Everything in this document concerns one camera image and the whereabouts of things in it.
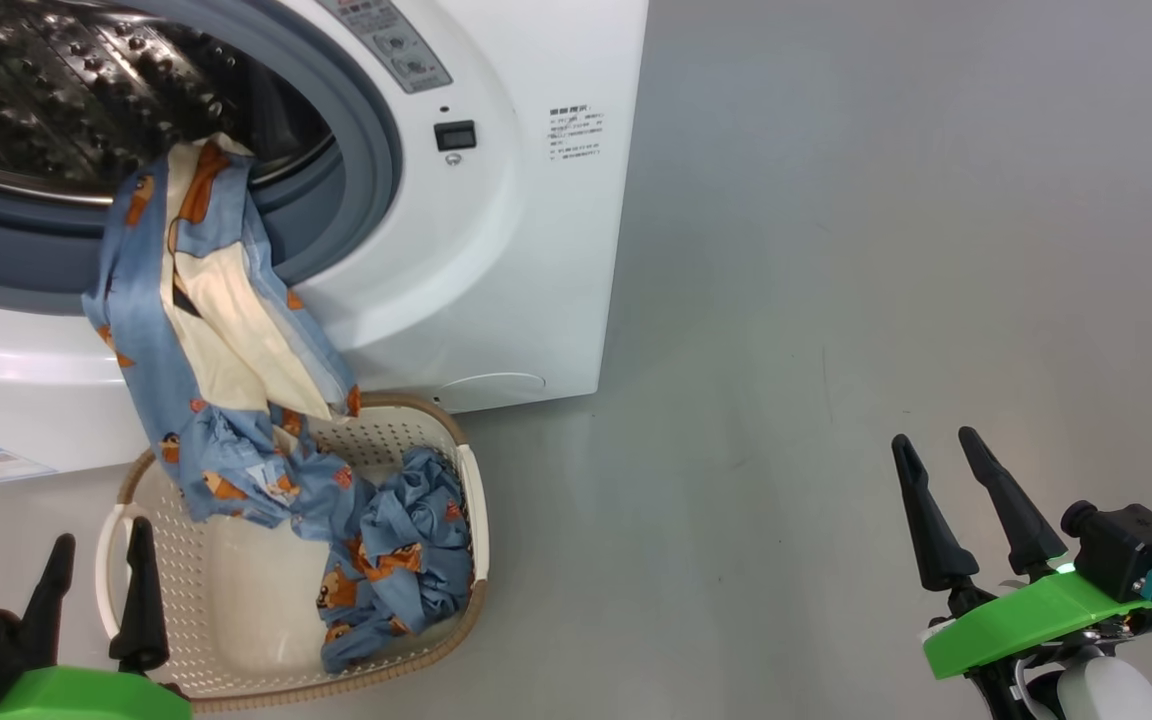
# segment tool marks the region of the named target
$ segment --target washing machine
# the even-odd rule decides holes
[[[0,0],[0,480],[146,447],[83,318],[118,181],[228,132],[362,387],[593,392],[646,0]]]

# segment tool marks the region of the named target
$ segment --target blue patterned fabric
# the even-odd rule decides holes
[[[314,409],[325,420],[359,414],[361,392],[271,267],[270,238],[247,192],[252,164],[218,137],[177,146],[128,179],[109,209],[100,279],[83,309],[114,351],[192,520],[241,516],[268,528],[289,520],[301,538],[329,543],[319,606],[332,628],[324,666],[335,673],[394,634],[420,632],[465,606],[463,498],[434,450],[408,452],[402,473],[374,488],[308,433]],[[218,305],[217,287],[233,288],[233,304],[221,291]],[[253,338],[252,328],[273,329]],[[252,347],[273,350],[266,359]],[[263,388],[287,378],[303,382],[285,395],[304,397],[310,387],[306,407],[268,401]],[[213,397],[238,397],[242,407]]]
[[[328,623],[323,667],[346,670],[396,635],[424,632],[465,607],[472,582],[461,484],[429,447],[403,454],[403,469],[359,495],[348,541],[332,544],[319,591]]]

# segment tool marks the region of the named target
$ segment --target gray floor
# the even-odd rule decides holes
[[[888,442],[983,584],[955,445],[1051,518],[1152,507],[1152,5],[655,3],[592,397],[465,418],[493,591],[448,660],[249,717],[985,717],[933,682]],[[113,471],[0,488],[0,605]],[[1126,655],[1152,679],[1152,638]]]

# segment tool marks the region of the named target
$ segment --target white plastic basket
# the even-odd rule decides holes
[[[196,712],[312,700],[419,670],[448,655],[483,611],[488,578],[488,515],[465,434],[448,414],[419,397],[364,396],[358,418],[311,420],[325,450],[379,483],[403,450],[434,447],[454,462],[465,491],[473,584],[464,611],[415,637],[396,638],[340,675],[323,670],[326,626],[314,605],[328,555],[287,523],[270,530],[237,518],[192,523],[175,483],[146,452],[119,491],[96,551],[96,602],[111,638],[127,593],[126,543],[132,518],[154,524],[154,548],[172,659],[151,673],[180,684]]]

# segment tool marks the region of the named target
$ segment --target washing machine door opening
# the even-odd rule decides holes
[[[278,0],[128,1],[0,0],[0,306],[78,313],[119,182],[212,132],[262,160],[285,281],[364,241],[401,152],[356,61]]]

